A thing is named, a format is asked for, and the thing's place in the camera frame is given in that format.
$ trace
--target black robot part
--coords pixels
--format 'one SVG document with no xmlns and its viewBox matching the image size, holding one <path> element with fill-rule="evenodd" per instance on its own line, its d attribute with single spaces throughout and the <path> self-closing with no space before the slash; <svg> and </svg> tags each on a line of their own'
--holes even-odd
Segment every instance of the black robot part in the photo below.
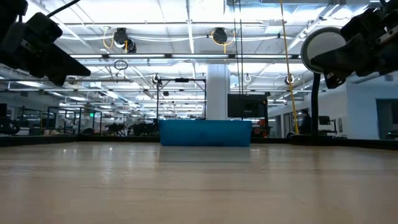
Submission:
<svg viewBox="0 0 398 224">
<path fill-rule="evenodd" d="M 217 27 L 213 34 L 213 40 L 217 44 L 225 44 L 228 40 L 228 36 L 226 35 L 224 28 Z"/>
<path fill-rule="evenodd" d="M 136 43 L 132 39 L 129 38 L 129 36 L 127 35 L 126 28 L 117 28 L 116 32 L 113 35 L 113 39 L 119 45 L 123 45 L 123 49 L 126 48 L 126 43 L 127 43 L 127 52 L 128 53 L 130 53 L 130 54 L 137 53 Z"/>
<path fill-rule="evenodd" d="M 367 9 L 341 29 L 345 46 L 311 59 L 324 70 L 328 88 L 340 86 L 353 72 L 365 77 L 398 70 L 398 0 L 382 3 L 383 8 Z"/>
<path fill-rule="evenodd" d="M 54 44 L 62 30 L 48 16 L 37 13 L 26 23 L 16 22 L 26 10 L 25 0 L 0 2 L 0 63 L 37 78 L 46 76 L 59 86 L 67 75 L 90 76 L 86 67 Z"/>
</svg>

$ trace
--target blue bin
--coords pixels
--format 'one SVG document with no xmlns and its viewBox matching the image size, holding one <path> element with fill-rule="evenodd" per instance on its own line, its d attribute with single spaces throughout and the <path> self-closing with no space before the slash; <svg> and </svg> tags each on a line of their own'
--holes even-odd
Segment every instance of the blue bin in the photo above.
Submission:
<svg viewBox="0 0 398 224">
<path fill-rule="evenodd" d="M 249 147 L 250 121 L 160 120 L 163 146 Z"/>
</svg>

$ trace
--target person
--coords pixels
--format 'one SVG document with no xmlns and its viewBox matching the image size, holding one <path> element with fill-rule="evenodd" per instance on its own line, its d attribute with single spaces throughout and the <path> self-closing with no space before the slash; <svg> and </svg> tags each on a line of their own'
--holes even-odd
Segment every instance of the person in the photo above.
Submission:
<svg viewBox="0 0 398 224">
<path fill-rule="evenodd" d="M 304 120 L 300 127 L 298 127 L 298 130 L 300 134 L 311 134 L 311 116 L 308 110 L 303 110 L 302 114 L 304 115 Z"/>
</svg>

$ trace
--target black monitor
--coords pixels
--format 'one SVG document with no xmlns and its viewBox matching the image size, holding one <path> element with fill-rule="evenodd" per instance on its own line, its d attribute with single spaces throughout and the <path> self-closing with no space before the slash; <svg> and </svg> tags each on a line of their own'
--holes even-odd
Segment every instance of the black monitor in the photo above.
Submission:
<svg viewBox="0 0 398 224">
<path fill-rule="evenodd" d="M 319 124 L 320 125 L 330 125 L 330 117 L 329 116 L 319 116 Z"/>
<path fill-rule="evenodd" d="M 0 117 L 6 117 L 6 116 L 7 116 L 7 104 L 0 103 Z"/>
<path fill-rule="evenodd" d="M 228 94 L 229 118 L 268 118 L 266 95 Z"/>
</svg>

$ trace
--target white pillar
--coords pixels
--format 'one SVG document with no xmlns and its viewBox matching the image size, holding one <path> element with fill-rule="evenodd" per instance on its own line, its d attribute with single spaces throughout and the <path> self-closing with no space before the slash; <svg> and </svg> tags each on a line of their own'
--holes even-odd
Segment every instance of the white pillar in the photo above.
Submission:
<svg viewBox="0 0 398 224">
<path fill-rule="evenodd" d="M 228 65 L 207 65 L 206 117 L 209 120 L 226 120 L 228 117 L 229 75 Z"/>
</svg>

